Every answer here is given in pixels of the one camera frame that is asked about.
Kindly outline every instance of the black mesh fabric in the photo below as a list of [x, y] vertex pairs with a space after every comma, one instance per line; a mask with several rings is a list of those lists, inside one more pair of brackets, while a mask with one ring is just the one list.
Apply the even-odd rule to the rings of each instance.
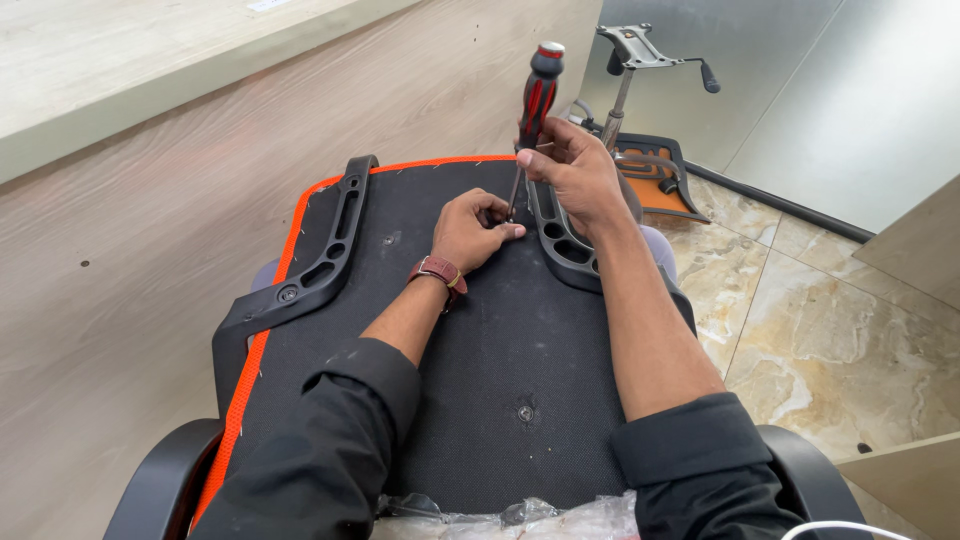
[[[325, 307], [271, 331], [228, 477], [293, 406], [318, 358], [359, 335], [402, 290], [430, 251], [443, 204], [476, 186], [506, 196], [515, 172], [513, 161], [492, 160], [372, 175], [348, 283]], [[310, 198], [288, 274], [324, 248], [336, 198], [336, 187]], [[467, 277], [469, 293], [433, 332], [418, 417], [389, 495], [422, 493], [446, 512], [491, 513], [526, 497], [570, 508], [626, 489], [608, 441], [624, 417], [603, 298], [550, 274], [526, 204], [521, 187], [516, 220], [527, 236]], [[523, 406], [534, 410], [529, 422]]]

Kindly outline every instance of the plastic bag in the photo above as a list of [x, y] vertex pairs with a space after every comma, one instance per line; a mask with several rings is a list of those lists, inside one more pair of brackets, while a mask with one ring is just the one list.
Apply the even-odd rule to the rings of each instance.
[[444, 514], [423, 495], [382, 497], [371, 540], [638, 540], [636, 492], [561, 511], [527, 499], [499, 514]]

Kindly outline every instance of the screwdriver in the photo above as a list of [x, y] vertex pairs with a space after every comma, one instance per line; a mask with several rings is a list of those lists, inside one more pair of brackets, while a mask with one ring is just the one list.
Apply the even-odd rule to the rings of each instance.
[[[523, 89], [523, 117], [520, 118], [520, 139], [514, 146], [514, 152], [524, 148], [537, 148], [537, 139], [543, 133], [543, 120], [546, 112], [553, 105], [553, 98], [557, 96], [557, 77], [564, 72], [564, 47], [554, 41], [544, 41], [537, 47], [537, 52], [530, 59], [533, 71], [527, 78], [527, 85]], [[525, 178], [523, 168], [516, 166], [514, 189], [510, 192], [510, 205], [507, 207], [507, 216], [504, 221], [513, 221], [514, 201], [516, 191], [520, 188], [520, 180]]]

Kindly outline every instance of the hand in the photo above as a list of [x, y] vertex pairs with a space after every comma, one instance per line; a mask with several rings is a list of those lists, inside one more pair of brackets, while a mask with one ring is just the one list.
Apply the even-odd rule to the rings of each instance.
[[602, 230], [636, 226], [607, 149], [566, 120], [547, 118], [537, 152], [520, 150], [516, 162], [530, 180], [553, 186], [573, 227], [590, 240]]
[[500, 244], [526, 234], [526, 229], [515, 223], [486, 229], [489, 222], [484, 210], [494, 220], [503, 221], [507, 206], [506, 201], [479, 187], [445, 204], [433, 230], [430, 255], [449, 260], [464, 275], [479, 268]]

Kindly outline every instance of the black sleeve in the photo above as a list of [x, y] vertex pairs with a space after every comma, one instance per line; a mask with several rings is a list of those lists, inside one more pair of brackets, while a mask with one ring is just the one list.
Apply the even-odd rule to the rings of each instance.
[[803, 523], [777, 506], [773, 457], [733, 393], [634, 420], [612, 444], [640, 538], [773, 540]]
[[363, 538], [420, 399], [417, 368], [377, 339], [351, 339], [217, 492], [191, 540]]

